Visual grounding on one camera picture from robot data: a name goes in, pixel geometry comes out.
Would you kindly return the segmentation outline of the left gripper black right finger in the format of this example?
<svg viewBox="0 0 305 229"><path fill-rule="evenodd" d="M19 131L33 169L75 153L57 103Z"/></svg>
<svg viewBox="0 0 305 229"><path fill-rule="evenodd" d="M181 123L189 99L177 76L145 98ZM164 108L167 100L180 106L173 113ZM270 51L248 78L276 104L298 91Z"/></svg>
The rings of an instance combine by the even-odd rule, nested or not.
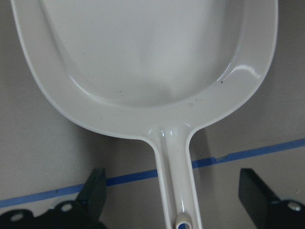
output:
<svg viewBox="0 0 305 229"><path fill-rule="evenodd" d="M269 229L280 198L251 168L240 169L238 197L258 229Z"/></svg>

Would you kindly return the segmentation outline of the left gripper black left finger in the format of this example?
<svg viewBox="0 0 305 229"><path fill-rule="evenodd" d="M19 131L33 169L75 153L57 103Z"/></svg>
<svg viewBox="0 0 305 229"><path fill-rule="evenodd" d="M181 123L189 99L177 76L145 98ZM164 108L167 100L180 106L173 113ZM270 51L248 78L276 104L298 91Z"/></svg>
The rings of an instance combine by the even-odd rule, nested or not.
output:
<svg viewBox="0 0 305 229"><path fill-rule="evenodd" d="M94 168L76 201L92 219L99 219L106 201L106 175L104 168Z"/></svg>

